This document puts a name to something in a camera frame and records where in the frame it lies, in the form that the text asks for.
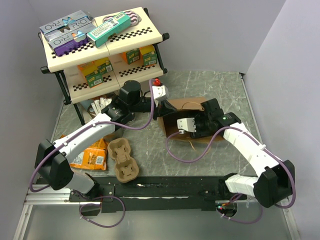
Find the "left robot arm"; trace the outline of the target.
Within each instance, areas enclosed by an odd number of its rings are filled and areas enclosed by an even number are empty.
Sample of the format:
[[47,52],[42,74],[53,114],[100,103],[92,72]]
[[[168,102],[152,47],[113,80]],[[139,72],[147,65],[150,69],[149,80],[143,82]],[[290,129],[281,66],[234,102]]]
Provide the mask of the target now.
[[154,82],[155,79],[149,80],[150,97],[146,97],[138,81],[126,81],[111,103],[87,124],[54,143],[43,140],[38,145],[29,190],[36,192],[33,182],[39,174],[53,190],[69,188],[87,201],[95,200],[99,195],[99,184],[89,174],[72,170],[70,163],[104,136],[120,128],[130,129],[127,124],[135,118],[136,113],[149,113],[150,120],[176,113],[177,109],[167,100],[167,87],[163,84],[154,85]]

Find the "brown paper bag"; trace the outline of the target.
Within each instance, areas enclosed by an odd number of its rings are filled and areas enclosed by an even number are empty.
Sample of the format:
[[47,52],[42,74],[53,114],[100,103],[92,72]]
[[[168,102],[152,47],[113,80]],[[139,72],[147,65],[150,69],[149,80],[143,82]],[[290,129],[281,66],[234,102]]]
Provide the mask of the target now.
[[[177,112],[157,118],[158,124],[160,128],[163,130],[165,137],[167,138],[171,134],[176,133],[178,131],[177,119],[191,118],[195,116],[198,112],[203,111],[201,103],[205,101],[206,98],[203,96],[192,98],[169,99],[168,102],[177,109]],[[200,148],[198,147],[198,145],[206,148],[211,138],[211,135],[201,138],[191,138],[191,133],[186,132],[178,136],[173,136],[171,140],[172,142],[186,142],[188,143],[187,146],[189,148],[192,148],[194,152],[200,153]]]

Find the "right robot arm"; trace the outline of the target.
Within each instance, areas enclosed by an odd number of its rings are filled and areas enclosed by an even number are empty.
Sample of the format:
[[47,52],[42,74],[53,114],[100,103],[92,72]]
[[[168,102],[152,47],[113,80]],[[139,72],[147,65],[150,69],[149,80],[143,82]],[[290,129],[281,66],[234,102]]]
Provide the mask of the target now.
[[295,166],[281,160],[260,143],[232,112],[224,113],[217,99],[202,102],[201,111],[194,117],[191,136],[194,138],[221,136],[247,160],[256,176],[233,174],[218,187],[223,199],[235,194],[256,198],[265,208],[276,206],[287,197],[290,208],[296,200]]

